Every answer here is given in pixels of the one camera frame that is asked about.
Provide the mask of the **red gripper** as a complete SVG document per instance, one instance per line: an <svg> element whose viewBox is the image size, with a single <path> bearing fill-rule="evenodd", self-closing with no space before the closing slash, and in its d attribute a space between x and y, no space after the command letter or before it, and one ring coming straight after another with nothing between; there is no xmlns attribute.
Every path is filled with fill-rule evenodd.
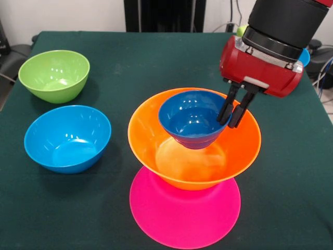
<svg viewBox="0 0 333 250"><path fill-rule="evenodd" d="M222 77L233 81L217 121L220 125L228 123L230 128L237 128L248 106L261 87L264 93L285 97L300 82L303 75L301 61L285 62L246 45L242 38L232 35L225 44L220 60ZM246 87L246 94L233 110L233 101L239 90L239 83L247 82L258 87Z"/></svg>

